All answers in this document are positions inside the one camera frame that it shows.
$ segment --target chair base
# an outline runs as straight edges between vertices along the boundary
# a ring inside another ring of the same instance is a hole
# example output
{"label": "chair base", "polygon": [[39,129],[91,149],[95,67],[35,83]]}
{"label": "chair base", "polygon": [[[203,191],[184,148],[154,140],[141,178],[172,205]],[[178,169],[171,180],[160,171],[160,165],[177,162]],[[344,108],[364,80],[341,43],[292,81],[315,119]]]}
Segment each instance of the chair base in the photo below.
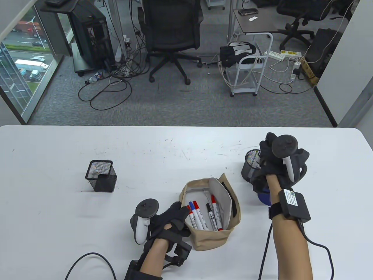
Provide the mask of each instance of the chair base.
{"label": "chair base", "polygon": [[186,85],[190,85],[190,80],[188,79],[188,77],[187,77],[186,73],[184,72],[183,68],[181,67],[181,64],[178,61],[178,59],[197,60],[198,61],[197,66],[199,68],[202,67],[202,59],[200,57],[191,56],[191,55],[184,55],[182,53],[174,53],[174,52],[167,52],[167,53],[164,53],[164,52],[154,52],[154,53],[148,53],[148,55],[146,57],[146,61],[150,60],[150,56],[163,57],[163,60],[157,66],[155,66],[153,68],[153,70],[150,71],[150,73],[149,73],[149,81],[151,83],[155,82],[155,79],[153,77],[154,73],[157,72],[159,69],[161,69],[167,62],[171,62],[171,63],[174,63],[176,65],[176,67],[179,69],[180,73],[183,75],[184,82],[185,82]]}
{"label": "chair base", "polygon": [[309,35],[310,39],[315,37],[315,33],[311,30],[298,30],[299,21],[295,20],[292,24],[286,24],[285,29],[279,29],[271,33],[280,33],[287,35],[286,38],[280,44],[280,51],[285,50],[285,44],[291,39],[296,38],[302,41],[307,47],[311,45],[311,42],[302,35]]}

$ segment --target mesh basket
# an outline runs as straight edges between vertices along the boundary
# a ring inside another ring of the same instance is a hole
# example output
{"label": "mesh basket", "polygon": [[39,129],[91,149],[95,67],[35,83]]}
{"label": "mesh basket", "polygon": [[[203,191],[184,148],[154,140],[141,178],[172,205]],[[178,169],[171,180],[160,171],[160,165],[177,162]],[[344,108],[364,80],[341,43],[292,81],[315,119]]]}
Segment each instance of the mesh basket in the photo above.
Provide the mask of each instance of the mesh basket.
{"label": "mesh basket", "polygon": [[241,176],[249,183],[254,171],[260,169],[259,153],[260,150],[251,150],[245,155],[245,163],[244,167],[242,167]]}
{"label": "mesh basket", "polygon": [[95,192],[112,193],[117,175],[112,161],[91,161],[85,178],[91,183]]}

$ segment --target black mesh chair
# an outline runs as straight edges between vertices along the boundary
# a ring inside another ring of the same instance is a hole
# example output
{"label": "black mesh chair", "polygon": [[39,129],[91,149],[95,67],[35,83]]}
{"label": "black mesh chair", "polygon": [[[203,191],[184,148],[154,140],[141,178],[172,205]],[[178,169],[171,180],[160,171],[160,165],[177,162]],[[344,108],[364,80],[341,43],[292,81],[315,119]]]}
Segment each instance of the black mesh chair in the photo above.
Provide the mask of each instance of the black mesh chair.
{"label": "black mesh chair", "polygon": [[277,6],[277,12],[280,15],[293,16],[295,20],[292,24],[287,23],[285,29],[272,32],[287,35],[285,40],[280,44],[280,50],[285,49],[285,44],[291,38],[301,40],[307,46],[310,46],[310,41],[303,37],[303,35],[309,35],[310,39],[313,39],[315,34],[311,30],[298,30],[299,20],[303,19],[303,26],[305,26],[308,21],[323,20],[330,11],[331,5],[329,5],[329,2],[330,0],[281,0]]}
{"label": "black mesh chair", "polygon": [[163,60],[150,72],[149,81],[155,81],[153,74],[167,62],[175,63],[184,77],[186,85],[190,80],[178,59],[202,60],[196,56],[178,53],[200,46],[200,24],[203,20],[200,0],[142,0],[138,7],[141,32],[145,35],[145,45],[150,56],[163,57]]}

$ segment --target gray carpet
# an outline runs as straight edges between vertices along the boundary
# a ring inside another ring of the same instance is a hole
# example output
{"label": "gray carpet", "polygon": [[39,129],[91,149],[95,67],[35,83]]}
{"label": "gray carpet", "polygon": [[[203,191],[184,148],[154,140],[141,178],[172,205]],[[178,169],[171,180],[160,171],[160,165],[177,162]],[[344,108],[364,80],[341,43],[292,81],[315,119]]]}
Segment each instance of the gray carpet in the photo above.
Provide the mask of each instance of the gray carpet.
{"label": "gray carpet", "polygon": [[[128,15],[128,0],[119,0],[123,31],[134,38]],[[137,23],[137,4],[134,2],[134,22]],[[212,55],[226,44],[228,31],[228,5],[226,10],[213,8],[207,10],[203,2],[204,21],[201,25],[201,46],[198,50],[188,52],[199,55]],[[277,28],[283,28],[293,18],[278,15],[271,8]],[[318,28],[337,29],[340,19],[312,22],[304,29],[316,31]],[[275,34],[272,49],[278,51],[284,35]],[[257,38],[262,49],[266,49],[268,38]],[[305,52],[306,47],[297,40],[290,40],[288,50]],[[203,57],[208,62],[212,57]],[[175,65],[167,64],[155,75],[155,83],[148,81],[148,75],[135,77],[130,81],[132,95],[123,104],[107,111],[95,111],[88,102],[78,99],[78,90],[90,75],[78,77],[73,72],[72,58],[66,57],[60,64],[42,100],[29,120],[32,125],[180,125],[180,126],[269,126],[269,127],[331,127],[312,89],[301,94],[273,94],[265,89],[259,90],[258,96],[251,94],[236,95],[231,98],[230,90],[220,76],[217,66],[197,68],[190,61],[181,64],[191,79],[191,85],[185,85]],[[286,69],[287,62],[281,62],[273,68]],[[281,82],[289,81],[292,66],[287,72],[274,72],[267,67],[265,75]],[[108,84],[108,79],[85,87],[82,98],[91,98]],[[110,86],[119,90],[124,84]],[[265,88],[281,92],[278,84],[265,78]],[[301,92],[310,85],[305,80],[292,83],[293,92]],[[129,88],[123,92],[102,93],[93,101],[97,108],[107,108],[119,103],[130,93]]]}

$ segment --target white table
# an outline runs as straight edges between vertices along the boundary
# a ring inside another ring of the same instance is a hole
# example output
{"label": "white table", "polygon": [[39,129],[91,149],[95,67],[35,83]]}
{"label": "white table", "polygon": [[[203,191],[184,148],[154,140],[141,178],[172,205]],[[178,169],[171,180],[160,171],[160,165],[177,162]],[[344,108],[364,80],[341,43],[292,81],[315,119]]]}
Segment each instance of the white table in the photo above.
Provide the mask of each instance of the white table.
{"label": "white table", "polygon": [[[373,152],[353,128],[38,127],[0,128],[0,279],[64,279],[87,252],[103,254],[117,278],[138,259],[129,219],[153,197],[160,211],[185,183],[226,173],[240,200],[241,223],[215,250],[192,251],[164,279],[257,279],[270,225],[268,209],[241,178],[245,153],[266,133],[291,134],[310,153],[296,185],[308,205],[310,239],[329,247],[335,279],[371,272]],[[94,193],[84,176],[92,159],[114,162],[113,193]],[[324,249],[310,245],[314,279],[330,277]],[[79,262],[70,280],[112,279],[95,257]],[[263,279],[277,279],[271,240]]]}

